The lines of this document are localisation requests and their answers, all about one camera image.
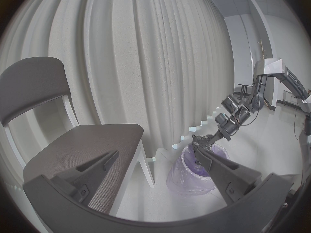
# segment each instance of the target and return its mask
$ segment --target cable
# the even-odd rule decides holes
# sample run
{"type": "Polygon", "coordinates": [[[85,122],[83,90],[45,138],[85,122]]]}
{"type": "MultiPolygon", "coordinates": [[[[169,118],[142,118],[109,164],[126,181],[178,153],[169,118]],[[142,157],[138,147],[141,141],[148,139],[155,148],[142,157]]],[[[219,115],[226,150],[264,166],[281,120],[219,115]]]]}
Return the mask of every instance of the cable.
{"type": "Polygon", "coordinates": [[[294,120],[294,134],[295,134],[295,137],[296,137],[297,141],[299,141],[299,139],[298,139],[297,136],[296,136],[296,131],[295,131],[296,114],[297,114],[297,107],[296,107],[295,120],[294,120]]]}
{"type": "Polygon", "coordinates": [[[259,114],[259,108],[260,108],[260,99],[259,99],[259,95],[258,95],[257,88],[256,88],[256,92],[257,92],[257,96],[258,96],[258,111],[257,111],[257,115],[256,115],[255,119],[254,119],[252,122],[250,122],[249,124],[241,125],[241,126],[247,126],[247,125],[250,125],[250,124],[251,124],[251,123],[253,123],[253,122],[256,120],[256,118],[258,117],[258,114],[259,114]]]}

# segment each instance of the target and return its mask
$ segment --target chair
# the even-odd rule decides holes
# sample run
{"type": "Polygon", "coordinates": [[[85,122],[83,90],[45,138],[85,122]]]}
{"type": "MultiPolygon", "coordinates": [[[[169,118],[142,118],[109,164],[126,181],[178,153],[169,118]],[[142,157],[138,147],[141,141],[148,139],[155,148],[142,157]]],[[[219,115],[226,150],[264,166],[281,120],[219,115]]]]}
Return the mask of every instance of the chair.
{"type": "Polygon", "coordinates": [[[16,158],[24,168],[24,183],[41,174],[52,178],[111,150],[118,150],[119,157],[88,205],[115,216],[137,161],[150,187],[154,187],[141,141],[143,128],[137,124],[79,125],[68,95],[70,89],[60,60],[52,57],[20,60],[0,75],[0,122],[16,158]],[[63,98],[73,129],[25,163],[8,123],[26,111],[59,97],[63,98]]]}

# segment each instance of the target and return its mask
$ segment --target white tile floor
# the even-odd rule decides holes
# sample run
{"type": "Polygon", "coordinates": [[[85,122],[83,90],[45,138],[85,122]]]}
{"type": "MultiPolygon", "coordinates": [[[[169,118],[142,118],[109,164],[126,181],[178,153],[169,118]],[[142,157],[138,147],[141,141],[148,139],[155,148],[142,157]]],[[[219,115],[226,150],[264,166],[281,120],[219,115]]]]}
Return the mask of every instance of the white tile floor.
{"type": "MultiPolygon", "coordinates": [[[[167,222],[202,216],[226,206],[217,189],[206,195],[181,198],[171,193],[166,186],[169,170],[183,148],[192,142],[191,135],[214,134],[217,131],[215,116],[227,111],[219,107],[212,117],[189,132],[177,149],[159,149],[156,161],[150,162],[155,179],[155,188],[150,188],[139,164],[136,165],[117,217],[146,222],[167,222]]],[[[259,112],[258,118],[241,129],[232,140],[222,139],[217,143],[223,146],[230,159],[262,173],[264,179],[269,173],[290,174],[302,172],[299,142],[294,136],[295,109],[277,106],[275,111],[268,107],[259,112]]],[[[255,118],[251,115],[249,122],[255,118]]],[[[297,111],[296,135],[299,136],[304,114],[297,111]]]]}

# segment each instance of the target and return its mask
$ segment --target purple trash bag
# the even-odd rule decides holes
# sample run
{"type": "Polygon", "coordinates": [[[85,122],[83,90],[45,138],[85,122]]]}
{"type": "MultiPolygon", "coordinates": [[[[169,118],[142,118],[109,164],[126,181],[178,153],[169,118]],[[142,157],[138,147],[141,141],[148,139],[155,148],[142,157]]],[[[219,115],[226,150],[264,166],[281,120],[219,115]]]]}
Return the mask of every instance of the purple trash bag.
{"type": "MultiPolygon", "coordinates": [[[[213,144],[212,151],[229,159],[227,151],[218,144],[213,144]]],[[[189,197],[203,195],[216,188],[204,167],[195,162],[192,144],[189,144],[184,148],[167,176],[166,185],[171,191],[183,197],[189,197]]]]}

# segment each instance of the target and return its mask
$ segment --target curtain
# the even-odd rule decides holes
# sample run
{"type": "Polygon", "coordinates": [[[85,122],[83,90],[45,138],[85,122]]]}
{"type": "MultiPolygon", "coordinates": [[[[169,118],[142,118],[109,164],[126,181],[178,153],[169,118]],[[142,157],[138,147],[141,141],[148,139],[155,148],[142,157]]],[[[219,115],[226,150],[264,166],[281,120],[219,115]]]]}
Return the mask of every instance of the curtain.
{"type": "MultiPolygon", "coordinates": [[[[80,125],[137,123],[147,157],[179,143],[234,88],[211,0],[27,0],[2,37],[0,72],[33,56],[64,63],[80,125]]],[[[26,162],[64,131],[49,136],[40,110],[12,123],[26,162]]]]}

